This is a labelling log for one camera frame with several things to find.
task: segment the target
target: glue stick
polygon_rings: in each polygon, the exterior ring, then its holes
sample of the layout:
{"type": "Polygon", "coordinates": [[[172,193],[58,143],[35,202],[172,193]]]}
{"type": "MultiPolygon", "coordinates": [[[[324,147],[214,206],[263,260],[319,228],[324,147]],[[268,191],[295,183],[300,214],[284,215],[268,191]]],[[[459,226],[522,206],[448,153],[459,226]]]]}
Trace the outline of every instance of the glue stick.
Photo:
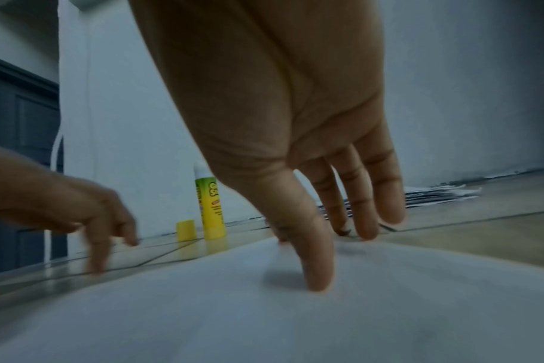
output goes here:
{"type": "Polygon", "coordinates": [[[226,236],[216,178],[212,175],[208,165],[200,162],[194,163],[194,179],[196,179],[196,193],[200,205],[204,238],[211,240],[226,236]]]}

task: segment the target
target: door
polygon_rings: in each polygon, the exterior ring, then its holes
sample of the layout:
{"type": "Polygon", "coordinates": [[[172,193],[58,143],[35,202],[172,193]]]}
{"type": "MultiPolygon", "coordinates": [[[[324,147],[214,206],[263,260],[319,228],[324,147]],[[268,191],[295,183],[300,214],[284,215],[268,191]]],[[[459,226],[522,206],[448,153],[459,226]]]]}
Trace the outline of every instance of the door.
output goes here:
{"type": "MultiPolygon", "coordinates": [[[[56,86],[0,65],[0,146],[49,167],[60,123],[56,86]]],[[[57,170],[63,170],[63,147],[57,170]]],[[[67,256],[66,236],[53,236],[51,257],[67,256]]],[[[0,222],[0,272],[41,263],[44,232],[0,222]]]]}

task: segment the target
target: tiled floor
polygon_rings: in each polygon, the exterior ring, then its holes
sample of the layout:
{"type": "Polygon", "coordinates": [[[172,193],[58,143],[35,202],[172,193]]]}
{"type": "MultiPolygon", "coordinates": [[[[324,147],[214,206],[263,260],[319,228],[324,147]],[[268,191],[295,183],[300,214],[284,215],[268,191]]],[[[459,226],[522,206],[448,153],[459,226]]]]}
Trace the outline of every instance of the tiled floor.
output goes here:
{"type": "MultiPolygon", "coordinates": [[[[402,245],[465,252],[544,267],[544,172],[472,185],[482,196],[468,201],[408,210],[395,231],[379,240],[402,245]]],[[[171,263],[183,263],[272,237],[263,221],[227,228],[228,236],[176,243],[176,236],[143,241],[138,248],[115,248],[109,271],[84,275],[85,259],[61,261],[0,276],[0,309],[51,299],[95,283],[114,280],[171,263]]]]}

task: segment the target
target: glue stick label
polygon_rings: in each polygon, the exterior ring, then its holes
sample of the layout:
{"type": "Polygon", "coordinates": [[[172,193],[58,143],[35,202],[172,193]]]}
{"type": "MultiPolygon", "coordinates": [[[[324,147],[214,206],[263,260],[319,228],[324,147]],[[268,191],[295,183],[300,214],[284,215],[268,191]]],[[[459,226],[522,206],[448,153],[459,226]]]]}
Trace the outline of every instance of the glue stick label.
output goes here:
{"type": "Polygon", "coordinates": [[[204,229],[220,227],[224,225],[220,196],[216,178],[196,179],[196,193],[200,205],[200,215],[204,229]]]}

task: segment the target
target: hand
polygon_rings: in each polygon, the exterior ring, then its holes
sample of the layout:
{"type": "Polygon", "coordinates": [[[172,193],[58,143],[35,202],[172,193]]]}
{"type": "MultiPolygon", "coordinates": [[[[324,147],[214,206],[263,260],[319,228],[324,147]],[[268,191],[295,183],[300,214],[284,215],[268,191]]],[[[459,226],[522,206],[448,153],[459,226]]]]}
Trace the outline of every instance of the hand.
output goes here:
{"type": "Polygon", "coordinates": [[[136,246],[135,220],[117,194],[90,181],[50,172],[0,149],[0,219],[56,233],[84,227],[89,269],[101,273],[111,236],[136,246]]]}
{"type": "Polygon", "coordinates": [[[132,0],[145,42],[215,176],[293,244],[308,287],[334,271],[342,180],[359,236],[401,222],[404,191],[384,116],[375,0],[132,0]]]}

